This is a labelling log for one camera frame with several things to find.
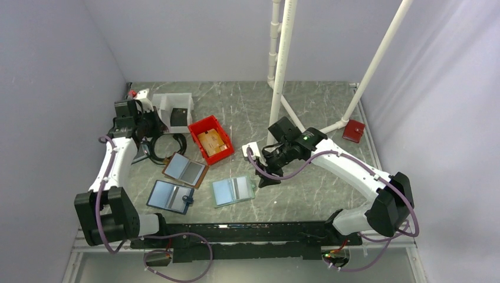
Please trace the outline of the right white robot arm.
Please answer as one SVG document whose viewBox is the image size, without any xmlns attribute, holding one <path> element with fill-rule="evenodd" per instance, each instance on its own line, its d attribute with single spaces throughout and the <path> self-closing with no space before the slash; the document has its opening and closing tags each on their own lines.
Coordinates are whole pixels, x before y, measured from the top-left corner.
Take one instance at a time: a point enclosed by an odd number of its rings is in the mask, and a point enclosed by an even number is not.
<svg viewBox="0 0 500 283">
<path fill-rule="evenodd" d="M 297 175 L 284 175 L 283 167 L 294 160 L 304 166 L 316 165 L 347 182 L 366 198 L 366 203 L 354 209 L 333 213 L 325 228 L 326 240 L 338 245 L 347 235 L 369 230 L 394 238 L 404 235 L 403 223 L 415 218 L 415 205 L 409 178 L 402 172 L 391 175 L 376 169 L 343 150 L 320 130 L 309 127 L 300 130 L 286 117 L 268 127 L 277 141 L 272 151 L 263 148 L 261 154 L 247 145 L 244 155 L 261 180 L 259 187 L 281 183 Z"/>
</svg>

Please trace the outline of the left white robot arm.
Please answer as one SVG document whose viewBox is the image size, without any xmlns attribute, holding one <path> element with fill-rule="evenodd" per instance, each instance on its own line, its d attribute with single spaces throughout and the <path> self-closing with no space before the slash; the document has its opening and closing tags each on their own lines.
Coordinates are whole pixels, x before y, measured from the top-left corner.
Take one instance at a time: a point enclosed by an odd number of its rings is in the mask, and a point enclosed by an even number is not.
<svg viewBox="0 0 500 283">
<path fill-rule="evenodd" d="M 162 130 L 156 108 L 149 98 L 134 98 L 114 103 L 116 116 L 108 133 L 99 138 L 106 154 L 99 173 L 88 192 L 78 194 L 74 207 L 84 237 L 90 246 L 146 238 L 154 247 L 168 243 L 170 232 L 159 213 L 141 215 L 128 197 L 124 184 L 133 159 L 146 137 L 157 137 Z"/>
</svg>

